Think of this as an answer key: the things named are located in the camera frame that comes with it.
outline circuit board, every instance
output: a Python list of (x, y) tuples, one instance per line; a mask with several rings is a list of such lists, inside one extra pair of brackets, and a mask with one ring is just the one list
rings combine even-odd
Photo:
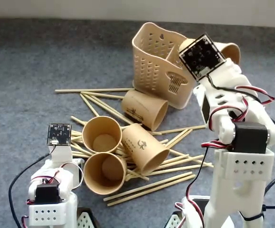
[(226, 61), (207, 34), (183, 49), (180, 60), (197, 82)]
[(58, 141), (58, 146), (69, 146), (71, 144), (71, 128), (66, 123), (50, 123), (47, 133), (47, 145), (53, 145), (52, 141)]

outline white plastic part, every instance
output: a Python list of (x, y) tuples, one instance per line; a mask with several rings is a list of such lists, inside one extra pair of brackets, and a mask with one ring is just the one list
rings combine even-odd
[(180, 223), (180, 218), (178, 215), (171, 215), (169, 221), (164, 228), (177, 228)]
[[(204, 215), (206, 228), (221, 227), (228, 215), (237, 211), (246, 218), (261, 213), (274, 156), (269, 149), (265, 154), (215, 150), (213, 183)], [(261, 228), (263, 218), (244, 221), (244, 227)]]
[[(50, 152), (53, 150), (53, 146), (49, 146)], [(52, 152), (53, 162), (71, 162), (73, 159), (72, 150), (70, 146), (56, 146)]]
[(56, 226), (66, 223), (66, 203), (30, 205), (28, 207), (30, 226)]
[[(81, 158), (74, 158), (71, 160), (71, 162), (74, 162), (77, 165), (82, 165), (82, 168), (83, 168), (83, 164), (85, 163), (85, 160)], [(45, 164), (41, 167), (41, 169), (58, 168), (64, 163), (66, 162), (54, 162), (51, 159), (47, 159), (45, 161)], [(79, 181), (80, 181), (79, 169), (73, 164), (65, 165), (64, 169), (70, 171), (73, 174), (73, 186), (77, 186), (77, 184), (79, 184)]]
[(81, 215), (77, 219), (77, 228), (95, 228), (87, 212), (81, 213)]
[(70, 193), (68, 200), (58, 204), (30, 205), (29, 228), (75, 228), (77, 196)]
[[(241, 74), (240, 67), (234, 64), (230, 58), (227, 59), (226, 63), (211, 72), (209, 76), (211, 77), (215, 86), (235, 87), (237, 85), (251, 85), (247, 77)], [(255, 91), (247, 91), (253, 95), (256, 95)], [(196, 96), (198, 104), (201, 108), (203, 106), (204, 96), (207, 97), (210, 106), (210, 112), (222, 105), (235, 106), (242, 111), (246, 109), (245, 104), (242, 102), (243, 95), (241, 93), (233, 93), (224, 90), (214, 89), (207, 78), (203, 78), (202, 80), (200, 80), (200, 85), (194, 88), (193, 93)], [(269, 140), (267, 142), (267, 145), (274, 145), (275, 125), (265, 111), (265, 108), (259, 102), (253, 100), (252, 98), (248, 96), (246, 96), (245, 98), (249, 104), (246, 121), (265, 125), (269, 133)], [(236, 114), (240, 114), (240, 112), (235, 109), (232, 109), (232, 111), (234, 111)], [(212, 115), (212, 130), (217, 132), (218, 138), (223, 143), (230, 144), (233, 141), (235, 137), (235, 126), (232, 123), (226, 109), (217, 111)]]
[[(31, 179), (37, 176), (44, 176), (44, 175), (53, 177), (57, 171), (59, 171), (59, 173), (56, 175), (56, 179), (60, 183), (58, 187), (59, 195), (61, 199), (68, 199), (69, 194), (73, 188), (73, 174), (70, 171), (67, 171), (63, 168), (40, 169), (31, 176)], [(32, 181), (31, 185), (28, 188), (28, 197), (30, 200), (35, 200), (37, 185), (41, 183), (42, 183), (42, 178), (37, 178)]]
[[(205, 199), (208, 200), (209, 196), (193, 196), (190, 195), (190, 199)], [(183, 225), (183, 228), (202, 228), (202, 223), (199, 218), (199, 214), (195, 210), (195, 208), (188, 202), (187, 198), (184, 197), (182, 199), (183, 204), (183, 216), (186, 216), (186, 222)], [(221, 226), (221, 228), (234, 228), (234, 224), (231, 220), (231, 217), (228, 216), (224, 224)]]

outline cup rim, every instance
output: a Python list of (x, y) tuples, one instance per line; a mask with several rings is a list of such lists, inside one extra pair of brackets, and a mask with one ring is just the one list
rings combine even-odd
[(85, 182), (85, 185), (92, 191), (92, 192), (94, 192), (94, 193), (96, 193), (96, 194), (98, 194), (98, 195), (109, 195), (109, 194), (111, 194), (111, 193), (114, 193), (114, 192), (116, 192), (116, 191), (118, 191), (122, 186), (123, 186), (123, 184), (124, 184), (124, 180), (125, 180), (125, 177), (126, 177), (126, 167), (125, 167), (125, 165), (124, 165), (124, 163), (123, 163), (123, 161), (122, 161), (122, 159), (120, 158), (120, 157), (118, 157), (117, 155), (115, 155), (115, 154), (113, 154), (113, 153), (110, 153), (110, 152), (99, 152), (99, 153), (96, 153), (96, 154), (93, 154), (91, 157), (89, 157), (87, 160), (86, 160), (86, 162), (85, 162), (85, 165), (84, 165), (84, 174), (85, 174), (85, 170), (86, 170), (86, 167), (87, 167), (87, 164), (91, 161), (91, 158), (93, 157), (95, 157), (95, 156), (99, 156), (99, 155), (104, 155), (104, 154), (106, 154), (106, 155), (109, 155), (109, 156), (113, 156), (114, 158), (116, 158), (118, 161), (119, 161), (119, 163), (121, 164), (121, 166), (122, 166), (122, 168), (123, 168), (123, 179), (122, 179), (122, 181), (121, 181), (121, 183), (119, 184), (119, 186), (115, 189), (115, 190), (113, 190), (113, 191), (111, 191), (111, 192), (109, 192), (109, 193), (100, 193), (100, 192), (96, 192), (96, 191), (94, 191), (89, 185), (88, 185), (88, 183), (87, 183), (87, 181), (86, 181), (86, 176), (84, 175), (84, 182)]
[(84, 127), (83, 127), (83, 129), (82, 129), (82, 132), (81, 132), (81, 136), (82, 136), (81, 138), (82, 138), (82, 142), (83, 142), (84, 146), (85, 146), (88, 150), (90, 150), (91, 152), (93, 152), (93, 153), (104, 153), (104, 152), (94, 151), (93, 149), (91, 149), (90, 147), (87, 146), (87, 144), (85, 143), (85, 140), (84, 140), (84, 130), (86, 129), (86, 127), (87, 127), (87, 125), (89, 124), (89, 122), (91, 122), (91, 121), (94, 120), (94, 119), (102, 118), (102, 117), (104, 117), (104, 118), (109, 118), (109, 119), (113, 120), (113, 121), (117, 124), (118, 129), (119, 129), (119, 132), (120, 132), (120, 139), (119, 139), (118, 142), (116, 142), (116, 146), (113, 147), (112, 149), (108, 150), (108, 151), (105, 151), (105, 152), (113, 152), (113, 151), (115, 151), (116, 148), (119, 146), (119, 144), (120, 144), (121, 141), (122, 141), (123, 131), (122, 131), (121, 126), (119, 125), (119, 123), (118, 123), (115, 119), (113, 119), (112, 117), (106, 116), (106, 115), (95, 116), (95, 117), (93, 117), (92, 119), (90, 119), (90, 120), (84, 125)]

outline pile of chopsticks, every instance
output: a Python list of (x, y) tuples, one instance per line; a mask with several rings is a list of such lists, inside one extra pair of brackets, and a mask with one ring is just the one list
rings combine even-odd
[[(98, 112), (96, 109), (92, 106), (92, 103), (98, 105), (99, 107), (103, 108), (107, 112), (109, 112), (111, 115), (113, 115), (116, 119), (120, 119), (124, 121), (127, 124), (133, 124), (133, 122), (128, 119), (126, 116), (124, 116), (122, 113), (119, 111), (115, 110), (112, 108), (110, 105), (107, 103), (103, 102), (100, 100), (98, 97), (105, 97), (105, 98), (111, 98), (111, 99), (122, 99), (123, 96), (119, 95), (111, 95), (111, 94), (104, 94), (102, 92), (123, 92), (123, 91), (128, 91), (132, 88), (114, 88), (114, 89), (62, 89), (62, 90), (55, 90), (57, 93), (80, 93), (80, 97), (83, 99), (84, 103), (89, 107), (89, 109), (92, 111), (92, 113), (95, 116), (99, 116)], [(78, 124), (81, 124), (84, 126), (87, 121), (83, 121), (78, 119), (75, 116), (71, 116), (71, 119)], [(132, 178), (141, 178), (143, 180), (149, 181), (150, 176), (153, 175), (158, 175), (158, 174), (163, 174), (163, 173), (169, 173), (169, 172), (174, 172), (174, 171), (181, 171), (181, 170), (189, 170), (189, 169), (194, 169), (194, 168), (199, 168), (200, 164), (202, 162), (202, 158), (204, 155), (198, 155), (191, 157), (189, 154), (184, 154), (181, 152), (178, 152), (176, 150), (173, 150), (172, 147), (174, 147), (178, 142), (180, 142), (183, 138), (185, 138), (187, 135), (189, 135), (192, 131), (198, 130), (198, 129), (204, 129), (204, 125), (200, 126), (192, 126), (192, 127), (183, 127), (183, 128), (178, 128), (178, 129), (171, 129), (171, 130), (166, 130), (166, 131), (149, 131), (152, 135), (163, 135), (163, 134), (168, 134), (168, 133), (179, 133), (176, 135), (173, 139), (170, 141), (168, 139), (160, 141), (163, 145), (165, 145), (167, 148), (170, 149), (170, 155), (174, 155), (174, 158), (167, 159), (165, 160), (156, 170), (154, 170), (152, 173), (144, 176), (141, 175), (138, 169), (136, 168), (136, 165), (134, 164), (132, 158), (126, 153), (126, 150), (122, 144), (120, 144), (116, 151), (114, 152), (115, 154), (121, 156), (124, 158), (124, 160), (127, 163), (127, 174), (125, 180), (128, 181)], [(80, 157), (80, 158), (89, 158), (90, 156), (93, 155), (93, 152), (88, 151), (82, 141), (82, 133), (79, 131), (72, 130), (71, 132), (71, 147), (75, 149), (73, 151), (73, 156), (75, 157)], [(180, 165), (183, 163), (187, 162), (195, 162), (196, 164), (194, 165), (189, 165), (189, 166), (184, 166), (184, 167), (176, 167), (176, 168), (169, 168), (172, 166)], [(207, 163), (204, 162), (203, 166), (208, 166), (213, 168), (212, 163)], [(110, 197), (104, 198), (104, 201), (109, 201), (113, 200), (119, 197), (126, 196), (122, 199), (116, 200), (114, 202), (108, 203), (108, 206), (113, 206), (128, 200), (132, 200), (136, 197), (143, 196), (145, 194), (172, 186), (174, 184), (187, 181), (189, 179), (194, 178), (195, 175), (192, 174), (192, 172), (186, 172), (180, 175), (173, 176), (171, 178), (167, 178), (155, 183), (147, 184), (142, 187), (138, 187), (129, 191), (125, 191), (119, 194), (112, 195)]]

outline mounting holes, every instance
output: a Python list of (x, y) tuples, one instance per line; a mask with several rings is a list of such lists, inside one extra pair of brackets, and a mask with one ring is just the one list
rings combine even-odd
[(221, 102), (218, 102), (218, 105), (224, 105), (226, 103), (227, 103), (227, 101), (221, 101)]
[(220, 98), (222, 98), (224, 95), (223, 94), (220, 94), (220, 95), (217, 95), (215, 98), (216, 99), (220, 99)]

